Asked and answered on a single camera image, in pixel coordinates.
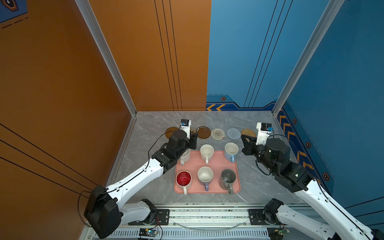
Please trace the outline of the plain brown round coaster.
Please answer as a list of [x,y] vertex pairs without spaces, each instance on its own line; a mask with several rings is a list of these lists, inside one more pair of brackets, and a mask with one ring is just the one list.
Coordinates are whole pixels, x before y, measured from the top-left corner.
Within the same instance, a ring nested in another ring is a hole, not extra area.
[[178,127],[170,127],[170,128],[168,128],[166,130],[166,132],[165,132],[166,138],[169,139],[172,136],[172,134],[174,133],[174,131],[177,131],[177,130],[179,130]]

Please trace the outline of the dark brown rimmed coaster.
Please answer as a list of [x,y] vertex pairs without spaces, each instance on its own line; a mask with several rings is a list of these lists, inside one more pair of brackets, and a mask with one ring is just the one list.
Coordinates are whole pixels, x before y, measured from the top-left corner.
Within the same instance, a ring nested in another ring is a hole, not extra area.
[[206,126],[200,126],[197,128],[197,133],[200,139],[207,139],[211,136],[211,129]]

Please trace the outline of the tan wicker round coaster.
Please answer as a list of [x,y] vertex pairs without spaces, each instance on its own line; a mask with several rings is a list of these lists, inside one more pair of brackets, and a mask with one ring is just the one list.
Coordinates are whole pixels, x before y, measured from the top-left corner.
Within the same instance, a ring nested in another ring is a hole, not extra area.
[[246,136],[250,136],[250,137],[253,137],[253,138],[257,137],[257,134],[253,130],[251,130],[251,129],[243,129],[241,131],[241,134],[242,135],[246,135]]

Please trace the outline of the white woven round coaster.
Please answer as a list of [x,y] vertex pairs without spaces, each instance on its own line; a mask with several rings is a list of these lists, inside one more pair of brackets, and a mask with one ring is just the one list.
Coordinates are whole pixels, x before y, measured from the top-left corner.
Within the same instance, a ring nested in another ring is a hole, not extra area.
[[216,141],[223,140],[225,138],[225,136],[226,136],[226,134],[225,134],[224,130],[222,130],[222,129],[213,129],[211,131],[211,137]]

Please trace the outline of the light blue mug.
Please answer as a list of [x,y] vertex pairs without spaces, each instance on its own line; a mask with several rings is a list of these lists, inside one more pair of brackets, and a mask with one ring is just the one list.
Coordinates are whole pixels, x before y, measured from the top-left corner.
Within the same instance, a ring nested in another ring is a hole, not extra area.
[[225,158],[231,163],[235,163],[239,147],[235,143],[227,143],[225,145]]

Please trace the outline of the blue grey woven coaster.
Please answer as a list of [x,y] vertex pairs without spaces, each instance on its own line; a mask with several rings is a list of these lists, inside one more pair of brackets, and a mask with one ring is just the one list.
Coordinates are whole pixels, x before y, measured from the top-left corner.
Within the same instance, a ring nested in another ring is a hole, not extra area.
[[230,128],[226,132],[227,137],[231,140],[237,141],[241,138],[241,132],[236,128]]

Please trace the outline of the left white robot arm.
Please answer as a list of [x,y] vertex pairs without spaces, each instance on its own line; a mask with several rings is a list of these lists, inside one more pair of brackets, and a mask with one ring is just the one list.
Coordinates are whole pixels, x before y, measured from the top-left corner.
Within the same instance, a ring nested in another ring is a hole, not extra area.
[[106,188],[95,187],[84,211],[84,217],[100,239],[110,236],[121,224],[135,221],[150,224],[157,208],[148,199],[134,204],[127,201],[148,183],[172,169],[189,149],[196,149],[198,133],[176,130],[168,143],[156,151],[146,164],[129,176]]

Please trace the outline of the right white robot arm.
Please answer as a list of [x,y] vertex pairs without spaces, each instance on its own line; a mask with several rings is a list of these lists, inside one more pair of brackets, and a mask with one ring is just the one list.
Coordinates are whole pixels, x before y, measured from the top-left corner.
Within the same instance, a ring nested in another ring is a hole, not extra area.
[[264,207],[266,223],[289,225],[314,240],[382,240],[384,233],[371,229],[345,210],[303,166],[291,161],[291,148],[281,139],[269,138],[259,144],[258,138],[242,135],[242,152],[254,156],[277,182],[297,195],[326,221],[325,224],[300,214],[277,199]]

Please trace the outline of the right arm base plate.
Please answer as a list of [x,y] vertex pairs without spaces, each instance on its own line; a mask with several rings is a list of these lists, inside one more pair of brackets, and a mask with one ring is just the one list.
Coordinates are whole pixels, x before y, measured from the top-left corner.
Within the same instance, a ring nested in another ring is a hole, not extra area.
[[249,219],[251,225],[268,225],[264,210],[262,209],[249,209]]

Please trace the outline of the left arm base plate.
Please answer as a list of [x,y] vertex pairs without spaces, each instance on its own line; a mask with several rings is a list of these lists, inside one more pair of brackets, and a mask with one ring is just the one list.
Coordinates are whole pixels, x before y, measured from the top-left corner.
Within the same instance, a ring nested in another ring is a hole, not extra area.
[[170,210],[157,209],[155,213],[151,213],[144,221],[134,221],[128,223],[129,226],[144,226],[144,225],[157,225],[166,226],[169,224]]

